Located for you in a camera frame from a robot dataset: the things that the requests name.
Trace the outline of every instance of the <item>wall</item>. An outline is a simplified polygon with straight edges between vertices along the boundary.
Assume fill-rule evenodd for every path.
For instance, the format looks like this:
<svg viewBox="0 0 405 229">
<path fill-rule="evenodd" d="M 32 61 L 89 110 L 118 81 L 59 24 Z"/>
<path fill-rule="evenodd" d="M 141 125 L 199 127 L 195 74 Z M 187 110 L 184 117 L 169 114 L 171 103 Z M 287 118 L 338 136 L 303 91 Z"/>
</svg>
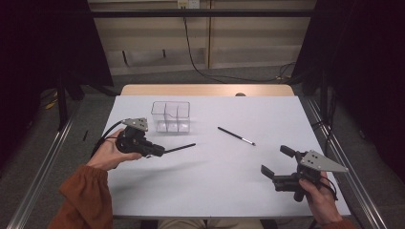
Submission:
<svg viewBox="0 0 405 229">
<path fill-rule="evenodd" d="M 177 1 L 170 0 L 89 0 L 89 3 L 92 10 L 177 8 Z M 312 10 L 315 1 L 202 0 L 200 5 L 201 9 L 217 10 Z M 96 18 L 95 22 L 104 51 L 110 54 L 187 48 L 182 18 Z M 206 68 L 293 62 L 308 23 L 309 18 L 187 18 L 190 46 L 200 49 Z"/>
</svg>

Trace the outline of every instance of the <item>metal bracket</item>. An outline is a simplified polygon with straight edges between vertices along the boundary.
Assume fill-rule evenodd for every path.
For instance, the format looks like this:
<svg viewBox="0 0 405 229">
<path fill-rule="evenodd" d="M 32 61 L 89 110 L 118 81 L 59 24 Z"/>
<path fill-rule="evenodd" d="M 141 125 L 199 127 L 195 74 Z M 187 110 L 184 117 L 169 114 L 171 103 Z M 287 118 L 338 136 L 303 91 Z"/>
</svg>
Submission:
<svg viewBox="0 0 405 229">
<path fill-rule="evenodd" d="M 148 120 L 144 117 L 141 118 L 128 118 L 122 120 L 122 124 L 138 129 L 140 131 L 148 131 Z"/>
<path fill-rule="evenodd" d="M 334 162 L 333 160 L 311 150 L 300 161 L 300 164 L 316 171 L 328 171 L 335 173 L 347 173 L 348 168 Z"/>
</svg>

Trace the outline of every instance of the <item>beige wall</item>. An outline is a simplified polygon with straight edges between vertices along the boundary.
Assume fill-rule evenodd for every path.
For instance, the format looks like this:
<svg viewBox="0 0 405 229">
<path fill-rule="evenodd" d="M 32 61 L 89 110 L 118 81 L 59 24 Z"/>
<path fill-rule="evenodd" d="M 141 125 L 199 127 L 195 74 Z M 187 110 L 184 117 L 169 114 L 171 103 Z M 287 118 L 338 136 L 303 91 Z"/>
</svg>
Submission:
<svg viewBox="0 0 405 229">
<path fill-rule="evenodd" d="M 177 1 L 170 0 L 89 0 L 89 4 L 92 10 L 177 8 Z M 311 10 L 314 4 L 315 0 L 203 0 L 201 8 Z M 106 52 L 187 48 L 182 18 L 96 18 L 95 22 Z M 226 49 L 234 53 L 246 48 L 285 48 L 283 56 L 293 60 L 302 45 L 308 23 L 309 18 L 187 18 L 190 44 L 192 48 L 204 49 L 205 64 L 211 67 L 227 54 L 222 52 Z"/>
</svg>

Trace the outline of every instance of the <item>pen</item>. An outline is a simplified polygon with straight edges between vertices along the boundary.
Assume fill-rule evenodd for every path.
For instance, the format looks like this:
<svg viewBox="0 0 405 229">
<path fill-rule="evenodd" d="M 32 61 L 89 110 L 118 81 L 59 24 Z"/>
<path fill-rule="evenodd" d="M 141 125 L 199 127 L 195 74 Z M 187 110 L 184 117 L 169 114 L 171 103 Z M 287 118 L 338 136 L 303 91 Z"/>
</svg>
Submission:
<svg viewBox="0 0 405 229">
<path fill-rule="evenodd" d="M 245 142 L 249 143 L 250 145 L 254 145 L 254 146 L 256 145 L 256 143 L 254 143 L 254 142 L 252 142 L 252 141 L 249 141 L 249 140 L 247 140 L 247 139 L 245 139 L 245 138 L 243 138 L 243 137 L 241 137 L 241 136 L 239 136 L 239 135 L 235 135 L 235 134 L 233 134 L 233 133 L 227 131 L 227 130 L 224 129 L 224 128 L 218 127 L 218 129 L 219 129 L 220 131 L 223 131 L 223 132 L 227 133 L 227 134 L 230 134 L 230 135 L 233 135 L 233 136 L 235 136 L 235 137 L 238 137 L 240 140 L 245 141 Z"/>
</svg>

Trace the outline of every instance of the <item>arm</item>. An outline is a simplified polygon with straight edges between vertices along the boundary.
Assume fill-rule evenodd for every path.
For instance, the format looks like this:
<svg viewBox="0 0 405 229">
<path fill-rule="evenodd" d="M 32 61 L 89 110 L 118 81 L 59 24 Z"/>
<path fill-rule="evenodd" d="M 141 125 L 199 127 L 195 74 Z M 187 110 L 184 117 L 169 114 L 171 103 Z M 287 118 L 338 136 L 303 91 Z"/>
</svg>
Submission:
<svg viewBox="0 0 405 229">
<path fill-rule="evenodd" d="M 325 172 L 322 172 L 322 177 L 327 177 Z M 354 225 L 348 220 L 343 219 L 337 211 L 334 198 L 327 188 L 321 186 L 321 188 L 315 187 L 311 182 L 300 179 L 300 185 L 304 190 L 308 192 L 307 201 L 309 208 L 315 217 L 315 220 L 322 229 L 353 229 Z M 322 178 L 322 182 L 326 185 L 329 183 Z"/>
<path fill-rule="evenodd" d="M 117 137 L 119 130 L 111 135 Z M 107 185 L 107 171 L 120 162 L 141 158 L 140 154 L 123 154 L 114 138 L 100 146 L 86 165 L 60 186 L 65 201 L 48 228 L 113 228 L 113 209 Z"/>
</svg>

